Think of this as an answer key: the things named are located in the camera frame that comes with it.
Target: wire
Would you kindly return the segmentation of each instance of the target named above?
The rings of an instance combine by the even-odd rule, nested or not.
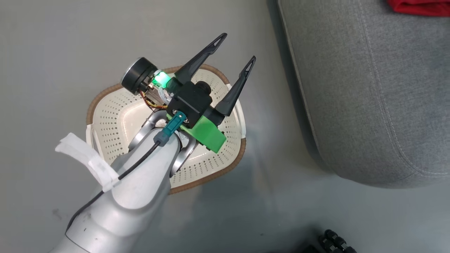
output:
[[[155,149],[159,146],[160,141],[156,141],[155,144],[137,161],[135,162],[128,170],[126,170],[124,173],[122,173],[118,179],[122,180],[124,177],[126,177],[128,174],[130,174],[134,169],[136,169],[145,159],[147,159],[147,157],[149,157],[153,151],[155,151]],[[89,202],[87,202],[84,206],[82,206],[80,209],[78,209],[78,211],[76,211],[72,218],[70,218],[69,220],[69,224],[67,225],[66,228],[66,233],[69,230],[70,226],[72,226],[73,221],[78,217],[78,215],[80,215],[80,213],[82,213],[86,208],[88,208],[90,205],[92,205],[96,200],[98,200],[102,195],[103,195],[103,191],[100,191],[95,197],[93,197],[91,200],[89,200]]]
[[[161,109],[166,109],[167,108],[166,105],[155,105],[155,104],[151,103],[150,100],[145,97],[144,92],[140,91],[139,93],[141,94],[142,99],[148,105],[148,107],[150,107],[150,108],[161,108]]]

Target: gray couch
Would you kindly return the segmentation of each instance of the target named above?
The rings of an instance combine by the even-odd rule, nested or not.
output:
[[[406,188],[450,176],[450,18],[386,0],[279,2],[324,164],[362,184]]]

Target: white velcro strap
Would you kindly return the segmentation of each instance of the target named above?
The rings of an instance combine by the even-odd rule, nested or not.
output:
[[[84,164],[102,186],[103,192],[111,190],[119,181],[117,172],[100,157],[97,151],[75,134],[69,133],[60,142],[55,151],[71,156]]]

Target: brown basket rim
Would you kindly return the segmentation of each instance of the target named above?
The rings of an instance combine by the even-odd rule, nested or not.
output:
[[[181,66],[182,66],[182,65],[177,66],[177,67],[172,67],[172,68],[165,68],[165,69],[163,69],[163,71],[166,72],[166,73],[168,73],[168,74],[172,74],[172,73],[174,73],[175,71],[177,71]],[[230,83],[230,82],[228,81],[228,78],[226,78],[226,76],[225,76],[222,72],[220,72],[217,68],[215,68],[215,67],[213,67],[213,66],[210,66],[210,65],[207,65],[207,64],[202,64],[202,65],[200,66],[200,69],[204,69],[204,70],[208,70],[208,71],[213,72],[213,73],[216,74],[216,75],[223,81],[223,83],[225,83],[225,84],[229,84],[229,83]],[[88,110],[87,110],[86,125],[92,124],[93,119],[94,119],[94,111],[95,111],[95,107],[97,107],[97,105],[99,104],[100,100],[102,100],[102,98],[104,98],[106,95],[108,95],[108,94],[110,94],[110,93],[112,93],[112,92],[114,92],[114,91],[117,91],[117,90],[119,90],[119,89],[121,89],[121,88],[122,88],[122,85],[121,85],[120,83],[118,83],[118,84],[116,84],[116,85],[113,85],[113,86],[111,86],[111,87],[109,87],[109,88],[106,88],[106,89],[104,89],[103,91],[101,91],[101,92],[100,92],[100,93],[92,100],[92,102],[90,103],[89,108],[88,108]],[[233,170],[233,169],[237,166],[237,164],[241,161],[242,156],[244,155],[244,152],[245,152],[245,146],[246,146],[246,143],[247,143],[247,140],[246,140],[245,138],[242,138],[242,139],[241,139],[241,147],[240,147],[240,149],[239,149],[238,156],[236,157],[236,159],[235,159],[229,166],[227,166],[227,167],[225,167],[225,168],[223,168],[223,169],[221,169],[221,170],[219,170],[219,171],[217,171],[217,172],[215,172],[215,173],[212,173],[211,175],[208,175],[208,176],[206,176],[206,177],[202,177],[202,178],[200,178],[200,179],[198,179],[198,180],[196,180],[196,181],[194,181],[194,182],[190,182],[190,183],[185,184],[185,185],[181,185],[181,186],[178,186],[178,187],[175,187],[175,188],[171,188],[169,194],[174,194],[174,193],[178,193],[178,192],[181,192],[181,191],[184,191],[184,190],[191,189],[191,188],[193,188],[193,187],[196,187],[196,186],[198,186],[198,185],[202,185],[202,184],[204,184],[204,183],[206,183],[206,182],[208,182],[208,181],[211,181],[211,180],[213,180],[213,179],[215,179],[215,178],[218,178],[218,177],[220,177],[220,176],[222,176],[222,175],[224,175],[224,174],[230,172],[230,171]]]

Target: white plastic basket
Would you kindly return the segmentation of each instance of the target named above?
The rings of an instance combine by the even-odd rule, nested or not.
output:
[[[165,69],[170,76],[180,67]],[[212,106],[231,88],[228,79],[216,68],[202,65],[192,78],[193,83],[205,81],[211,86]],[[86,119],[86,142],[98,150],[101,157],[111,164],[114,159],[128,152],[128,144],[141,128],[151,109],[139,95],[133,95],[120,84],[103,90],[89,106]],[[171,193],[180,192],[232,170],[245,151],[245,120],[239,100],[233,114],[226,117],[219,130],[227,138],[219,153],[197,145],[181,169],[171,178]]]

